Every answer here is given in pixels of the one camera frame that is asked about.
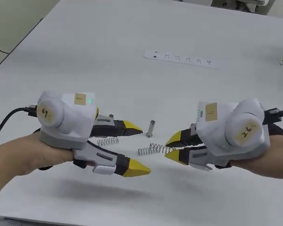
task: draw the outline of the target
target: handwritten number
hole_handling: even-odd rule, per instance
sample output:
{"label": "handwritten number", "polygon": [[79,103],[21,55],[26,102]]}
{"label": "handwritten number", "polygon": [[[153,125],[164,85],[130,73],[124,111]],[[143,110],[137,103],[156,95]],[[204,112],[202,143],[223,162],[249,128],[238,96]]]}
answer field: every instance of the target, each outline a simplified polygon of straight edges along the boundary
{"label": "handwritten number", "polygon": [[45,114],[44,117],[46,118],[46,117],[47,117],[47,114],[48,114],[48,111],[47,111],[45,108],[43,108],[43,109],[42,109],[42,113]]}
{"label": "handwritten number", "polygon": [[244,135],[244,138],[248,135],[248,133],[241,133],[241,135]]}

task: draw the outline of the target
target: gray gripper finger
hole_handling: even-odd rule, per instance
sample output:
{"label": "gray gripper finger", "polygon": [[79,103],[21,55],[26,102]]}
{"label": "gray gripper finger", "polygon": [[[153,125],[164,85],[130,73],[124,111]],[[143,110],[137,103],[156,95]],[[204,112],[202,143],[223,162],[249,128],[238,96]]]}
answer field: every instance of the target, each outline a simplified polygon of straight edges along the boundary
{"label": "gray gripper finger", "polygon": [[193,167],[199,166],[204,167],[208,170],[211,170],[207,164],[214,164],[214,165],[227,165],[228,160],[222,160],[214,156],[210,153],[207,149],[201,150],[191,150],[189,155],[189,164]]}
{"label": "gray gripper finger", "polygon": [[116,170],[117,155],[96,145],[88,143],[84,149],[74,149],[73,152],[75,159],[94,163],[94,173],[112,175]]}

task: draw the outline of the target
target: coil spring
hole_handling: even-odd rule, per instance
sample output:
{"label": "coil spring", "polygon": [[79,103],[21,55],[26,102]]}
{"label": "coil spring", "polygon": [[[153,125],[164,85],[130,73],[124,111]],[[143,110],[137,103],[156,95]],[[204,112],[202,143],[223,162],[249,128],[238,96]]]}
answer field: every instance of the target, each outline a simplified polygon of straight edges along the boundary
{"label": "coil spring", "polygon": [[164,145],[151,143],[149,147],[139,148],[137,150],[137,154],[138,155],[147,155],[147,154],[154,154],[154,153],[167,154],[174,150],[176,150],[176,148],[174,147],[167,147]]}
{"label": "coil spring", "polygon": [[119,143],[119,139],[118,137],[107,137],[104,139],[100,139],[97,142],[98,142],[98,146],[112,145]]}

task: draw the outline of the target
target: human hand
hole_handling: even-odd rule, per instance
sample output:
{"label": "human hand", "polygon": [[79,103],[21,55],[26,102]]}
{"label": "human hand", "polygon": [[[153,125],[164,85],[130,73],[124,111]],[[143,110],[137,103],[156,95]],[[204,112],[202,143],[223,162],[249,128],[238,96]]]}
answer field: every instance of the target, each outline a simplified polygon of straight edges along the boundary
{"label": "human hand", "polygon": [[270,148],[258,158],[231,161],[231,165],[261,176],[283,179],[283,136],[270,136]]}
{"label": "human hand", "polygon": [[21,137],[0,145],[9,155],[9,163],[17,176],[26,175],[35,169],[73,161],[71,150],[53,148],[39,140],[40,133]]}

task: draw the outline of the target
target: metal pin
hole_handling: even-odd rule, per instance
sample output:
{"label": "metal pin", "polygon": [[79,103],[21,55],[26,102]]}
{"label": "metal pin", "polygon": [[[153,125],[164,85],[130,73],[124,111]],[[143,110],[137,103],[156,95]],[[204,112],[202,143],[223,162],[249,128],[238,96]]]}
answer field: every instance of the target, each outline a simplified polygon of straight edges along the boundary
{"label": "metal pin", "polygon": [[155,125],[155,121],[151,120],[150,125],[149,125],[149,129],[148,132],[146,133],[147,138],[152,137],[153,135],[153,130],[154,130],[154,125]]}

